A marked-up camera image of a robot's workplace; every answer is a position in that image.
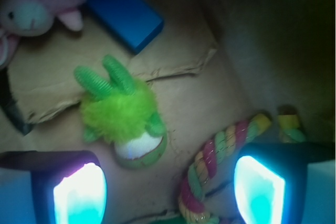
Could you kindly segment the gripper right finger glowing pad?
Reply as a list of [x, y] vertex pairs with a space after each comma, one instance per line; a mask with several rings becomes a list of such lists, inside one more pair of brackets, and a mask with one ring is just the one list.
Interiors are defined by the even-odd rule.
[[247, 144], [234, 194], [244, 223], [335, 223], [335, 144]]

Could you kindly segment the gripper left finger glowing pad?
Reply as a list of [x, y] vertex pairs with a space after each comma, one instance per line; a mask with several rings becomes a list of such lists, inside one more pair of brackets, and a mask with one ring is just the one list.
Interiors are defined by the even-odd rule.
[[102, 223], [106, 204], [91, 151], [1, 153], [1, 223]]

